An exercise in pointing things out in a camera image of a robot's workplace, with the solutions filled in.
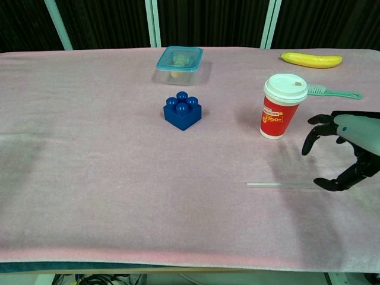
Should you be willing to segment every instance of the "blue toy block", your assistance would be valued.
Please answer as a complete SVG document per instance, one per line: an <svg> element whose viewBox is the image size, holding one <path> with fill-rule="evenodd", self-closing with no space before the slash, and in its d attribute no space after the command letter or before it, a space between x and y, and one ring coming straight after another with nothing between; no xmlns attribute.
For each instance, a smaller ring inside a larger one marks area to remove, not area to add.
<svg viewBox="0 0 380 285"><path fill-rule="evenodd" d="M170 97L166 100L164 117L184 131L202 118L202 106L198 104L197 98L188 98L188 94L181 91L177 93L177 98Z"/></svg>

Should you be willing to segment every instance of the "blue container lid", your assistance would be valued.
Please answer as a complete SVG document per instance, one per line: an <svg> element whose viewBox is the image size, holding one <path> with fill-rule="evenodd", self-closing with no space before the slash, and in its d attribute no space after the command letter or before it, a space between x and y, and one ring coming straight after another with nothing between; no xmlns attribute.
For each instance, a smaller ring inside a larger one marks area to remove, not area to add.
<svg viewBox="0 0 380 285"><path fill-rule="evenodd" d="M194 72L200 67L202 54L199 47L168 46L156 67L163 71Z"/></svg>

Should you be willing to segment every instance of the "clear plastic straw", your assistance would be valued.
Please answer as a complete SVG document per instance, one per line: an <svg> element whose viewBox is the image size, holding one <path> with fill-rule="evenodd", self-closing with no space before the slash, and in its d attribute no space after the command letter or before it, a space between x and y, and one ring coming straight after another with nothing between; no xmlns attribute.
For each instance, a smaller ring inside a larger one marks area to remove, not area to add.
<svg viewBox="0 0 380 285"><path fill-rule="evenodd" d="M247 188L295 188L295 189L317 189L321 188L313 182L247 182Z"/></svg>

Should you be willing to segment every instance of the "green comb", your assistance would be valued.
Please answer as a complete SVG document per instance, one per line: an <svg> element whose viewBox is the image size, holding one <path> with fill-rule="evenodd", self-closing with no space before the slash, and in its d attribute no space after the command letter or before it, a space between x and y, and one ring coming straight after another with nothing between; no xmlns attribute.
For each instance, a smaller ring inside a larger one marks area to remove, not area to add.
<svg viewBox="0 0 380 285"><path fill-rule="evenodd" d="M308 84L308 95L315 96L339 96L351 99L360 99L362 95L356 91L334 91L328 90L323 85Z"/></svg>

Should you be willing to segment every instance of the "black curtain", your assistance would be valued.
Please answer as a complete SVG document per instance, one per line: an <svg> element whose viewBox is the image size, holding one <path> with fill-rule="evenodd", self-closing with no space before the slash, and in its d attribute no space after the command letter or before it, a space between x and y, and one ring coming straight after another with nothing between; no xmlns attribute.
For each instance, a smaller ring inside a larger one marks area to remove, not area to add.
<svg viewBox="0 0 380 285"><path fill-rule="evenodd" d="M282 0L271 48L380 50L380 1Z"/></svg>
<svg viewBox="0 0 380 285"><path fill-rule="evenodd" d="M56 0L74 49L149 47L144 0Z"/></svg>
<svg viewBox="0 0 380 285"><path fill-rule="evenodd" d="M260 47L269 0L158 0L161 45Z"/></svg>
<svg viewBox="0 0 380 285"><path fill-rule="evenodd" d="M62 49L43 0L0 0L0 52Z"/></svg>

